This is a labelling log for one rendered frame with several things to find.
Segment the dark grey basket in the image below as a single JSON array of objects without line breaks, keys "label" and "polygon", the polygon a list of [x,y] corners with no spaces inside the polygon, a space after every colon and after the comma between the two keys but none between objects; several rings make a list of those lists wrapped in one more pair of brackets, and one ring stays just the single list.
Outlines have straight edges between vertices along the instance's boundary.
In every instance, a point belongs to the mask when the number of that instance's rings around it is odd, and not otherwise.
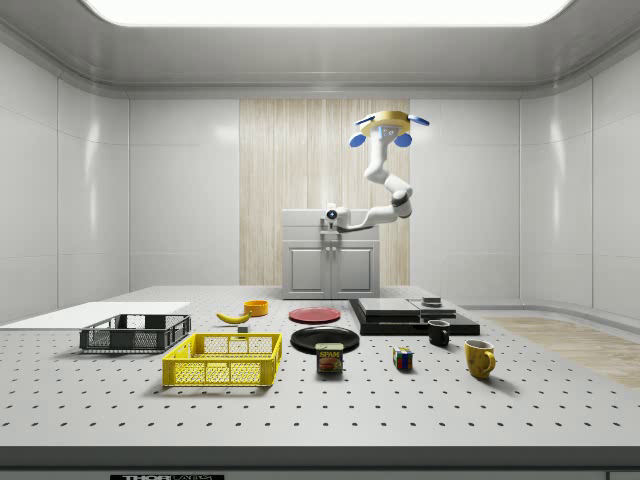
[{"label": "dark grey basket", "polygon": [[189,315],[119,314],[80,331],[86,351],[165,351],[191,330]]}]

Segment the yellow mug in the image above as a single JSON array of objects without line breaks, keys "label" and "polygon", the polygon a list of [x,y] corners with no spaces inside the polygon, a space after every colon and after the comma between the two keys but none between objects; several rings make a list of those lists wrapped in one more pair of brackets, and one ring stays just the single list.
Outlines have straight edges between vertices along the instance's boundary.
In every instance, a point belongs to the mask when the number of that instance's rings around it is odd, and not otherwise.
[{"label": "yellow mug", "polygon": [[494,346],[486,341],[469,339],[464,344],[469,373],[479,379],[487,379],[496,366]]}]

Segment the white board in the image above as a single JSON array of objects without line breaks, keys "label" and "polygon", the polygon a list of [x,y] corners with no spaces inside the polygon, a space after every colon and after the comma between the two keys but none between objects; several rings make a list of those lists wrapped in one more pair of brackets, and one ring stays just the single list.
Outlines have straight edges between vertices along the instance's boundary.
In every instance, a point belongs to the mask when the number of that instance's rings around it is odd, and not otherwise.
[{"label": "white board", "polygon": [[170,314],[189,302],[89,302],[0,326],[0,329],[81,329],[119,314]]}]

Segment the yellow basket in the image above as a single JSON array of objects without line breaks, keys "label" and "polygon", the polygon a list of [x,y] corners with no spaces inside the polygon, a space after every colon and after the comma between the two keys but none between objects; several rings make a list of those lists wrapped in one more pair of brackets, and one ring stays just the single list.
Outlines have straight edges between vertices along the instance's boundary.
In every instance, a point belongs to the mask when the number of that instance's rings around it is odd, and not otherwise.
[{"label": "yellow basket", "polygon": [[194,333],[162,358],[165,386],[270,386],[280,333]]}]

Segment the flat-sided can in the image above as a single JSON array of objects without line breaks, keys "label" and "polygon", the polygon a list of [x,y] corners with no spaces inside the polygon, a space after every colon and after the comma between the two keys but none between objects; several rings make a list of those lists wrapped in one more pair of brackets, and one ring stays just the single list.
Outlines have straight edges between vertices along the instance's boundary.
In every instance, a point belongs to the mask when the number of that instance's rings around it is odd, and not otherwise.
[{"label": "flat-sided can", "polygon": [[317,343],[315,345],[317,372],[341,373],[343,365],[344,345],[336,342]]}]

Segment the black mug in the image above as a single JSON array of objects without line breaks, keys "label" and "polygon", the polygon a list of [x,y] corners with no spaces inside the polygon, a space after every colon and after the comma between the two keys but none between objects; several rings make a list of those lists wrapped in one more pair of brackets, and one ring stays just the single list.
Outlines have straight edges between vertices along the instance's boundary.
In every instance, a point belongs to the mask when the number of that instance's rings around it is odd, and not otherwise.
[{"label": "black mug", "polygon": [[449,344],[450,323],[445,320],[429,320],[428,333],[432,345],[446,347]]}]

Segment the white cabinet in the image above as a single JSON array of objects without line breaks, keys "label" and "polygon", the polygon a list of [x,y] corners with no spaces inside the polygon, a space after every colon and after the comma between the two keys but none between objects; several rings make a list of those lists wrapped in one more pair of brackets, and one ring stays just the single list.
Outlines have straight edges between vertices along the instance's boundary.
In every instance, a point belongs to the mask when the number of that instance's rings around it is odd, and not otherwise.
[{"label": "white cabinet", "polygon": [[352,299],[379,296],[379,229],[321,235],[326,211],[282,211],[283,297]]}]

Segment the red plate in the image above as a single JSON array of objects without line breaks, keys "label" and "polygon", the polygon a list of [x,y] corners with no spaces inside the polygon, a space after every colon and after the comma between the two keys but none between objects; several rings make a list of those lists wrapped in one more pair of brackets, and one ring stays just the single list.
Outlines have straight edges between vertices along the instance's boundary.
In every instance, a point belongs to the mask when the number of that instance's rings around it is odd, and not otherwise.
[{"label": "red plate", "polygon": [[339,320],[339,310],[329,307],[303,307],[289,312],[289,319],[304,324],[325,324]]}]

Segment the drone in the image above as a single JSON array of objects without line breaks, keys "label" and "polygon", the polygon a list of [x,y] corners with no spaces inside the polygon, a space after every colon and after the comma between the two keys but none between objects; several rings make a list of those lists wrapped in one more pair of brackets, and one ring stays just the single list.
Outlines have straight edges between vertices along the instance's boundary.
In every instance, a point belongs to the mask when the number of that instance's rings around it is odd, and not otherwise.
[{"label": "drone", "polygon": [[412,137],[409,134],[411,122],[424,126],[430,125],[429,121],[402,111],[380,111],[369,114],[355,123],[359,131],[350,137],[349,145],[351,147],[362,145],[370,134],[378,129],[381,138],[391,136],[397,146],[408,147],[412,143]]}]

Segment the black plate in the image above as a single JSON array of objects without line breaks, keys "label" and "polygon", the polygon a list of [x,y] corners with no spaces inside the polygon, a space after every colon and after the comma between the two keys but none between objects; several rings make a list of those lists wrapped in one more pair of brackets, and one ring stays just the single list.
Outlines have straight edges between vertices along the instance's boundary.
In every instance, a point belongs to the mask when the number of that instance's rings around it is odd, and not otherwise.
[{"label": "black plate", "polygon": [[341,343],[344,352],[355,350],[360,337],[355,332],[331,326],[313,326],[295,331],[291,335],[291,344],[299,351],[307,354],[315,353],[318,343]]}]

